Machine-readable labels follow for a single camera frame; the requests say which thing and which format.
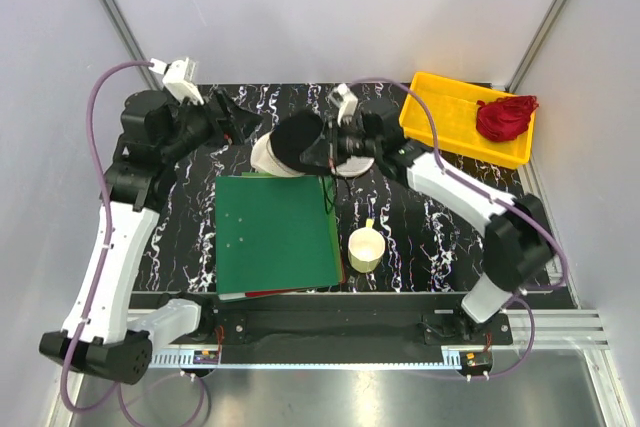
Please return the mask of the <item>white mesh laundry bag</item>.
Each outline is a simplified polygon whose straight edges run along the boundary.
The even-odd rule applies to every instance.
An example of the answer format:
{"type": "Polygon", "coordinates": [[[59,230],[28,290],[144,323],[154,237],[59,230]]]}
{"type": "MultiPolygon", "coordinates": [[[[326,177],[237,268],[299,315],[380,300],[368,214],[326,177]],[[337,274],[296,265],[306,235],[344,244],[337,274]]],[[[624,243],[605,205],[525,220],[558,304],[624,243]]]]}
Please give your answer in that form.
{"type": "Polygon", "coordinates": [[[367,173],[374,165],[373,158],[349,157],[344,163],[331,170],[327,165],[311,161],[305,163],[305,148],[294,148],[288,144],[283,149],[269,132],[261,136],[251,150],[250,164],[258,173],[281,178],[296,178],[308,175],[327,176],[331,173],[347,179],[357,178],[367,173]]]}

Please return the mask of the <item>black bra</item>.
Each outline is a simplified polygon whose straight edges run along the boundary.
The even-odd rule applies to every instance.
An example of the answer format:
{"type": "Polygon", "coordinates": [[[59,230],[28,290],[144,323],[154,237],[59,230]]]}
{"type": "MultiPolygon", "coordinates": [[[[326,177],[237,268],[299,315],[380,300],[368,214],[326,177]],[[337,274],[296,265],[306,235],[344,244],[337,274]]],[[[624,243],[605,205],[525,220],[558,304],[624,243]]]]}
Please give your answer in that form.
{"type": "MultiPolygon", "coordinates": [[[[312,110],[300,110],[282,120],[272,131],[272,139],[286,149],[288,144],[297,148],[303,139],[313,141],[324,138],[323,119],[312,110]]],[[[324,196],[324,208],[327,214],[335,208],[336,186],[332,173],[321,178],[321,186],[324,196]]]]}

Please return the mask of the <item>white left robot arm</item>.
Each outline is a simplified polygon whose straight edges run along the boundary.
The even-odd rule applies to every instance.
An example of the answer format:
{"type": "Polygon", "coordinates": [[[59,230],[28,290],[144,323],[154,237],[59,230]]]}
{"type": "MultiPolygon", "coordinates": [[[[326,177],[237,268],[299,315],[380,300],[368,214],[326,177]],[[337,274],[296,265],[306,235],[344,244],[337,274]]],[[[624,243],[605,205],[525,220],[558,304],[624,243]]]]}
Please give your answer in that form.
{"type": "Polygon", "coordinates": [[[126,99],[120,121],[81,290],[63,326],[42,335],[39,351],[65,372],[133,385],[156,351],[181,337],[206,342],[216,329],[213,303],[197,294],[169,294],[156,310],[128,319],[146,244],[176,183],[175,166],[201,146],[246,143],[262,118],[220,89],[202,103],[146,90],[126,99]]]}

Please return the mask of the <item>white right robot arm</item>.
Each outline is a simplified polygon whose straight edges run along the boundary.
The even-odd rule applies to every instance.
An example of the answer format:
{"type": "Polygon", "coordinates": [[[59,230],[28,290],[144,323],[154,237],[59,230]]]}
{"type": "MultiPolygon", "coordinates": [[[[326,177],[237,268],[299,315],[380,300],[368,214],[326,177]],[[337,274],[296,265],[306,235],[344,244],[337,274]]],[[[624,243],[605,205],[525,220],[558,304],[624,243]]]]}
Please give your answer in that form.
{"type": "Polygon", "coordinates": [[[454,331],[476,343],[489,320],[557,254],[541,201],[488,187],[445,162],[433,147],[405,136],[387,103],[360,119],[322,118],[311,110],[294,117],[294,160],[327,173],[351,156],[370,158],[388,179],[455,212],[483,238],[483,273],[461,302],[454,331]]]}

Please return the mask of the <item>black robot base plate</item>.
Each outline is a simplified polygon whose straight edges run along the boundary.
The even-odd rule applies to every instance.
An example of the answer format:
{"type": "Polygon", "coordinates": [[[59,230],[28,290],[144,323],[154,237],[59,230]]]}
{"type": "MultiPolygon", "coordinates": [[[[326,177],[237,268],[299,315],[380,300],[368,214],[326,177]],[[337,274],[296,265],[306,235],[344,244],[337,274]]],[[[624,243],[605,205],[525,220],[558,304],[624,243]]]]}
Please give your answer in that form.
{"type": "Polygon", "coordinates": [[[154,368],[458,370],[466,352],[513,346],[509,320],[465,327],[457,294],[292,294],[220,304],[218,338],[182,336],[155,349],[154,368]]]}

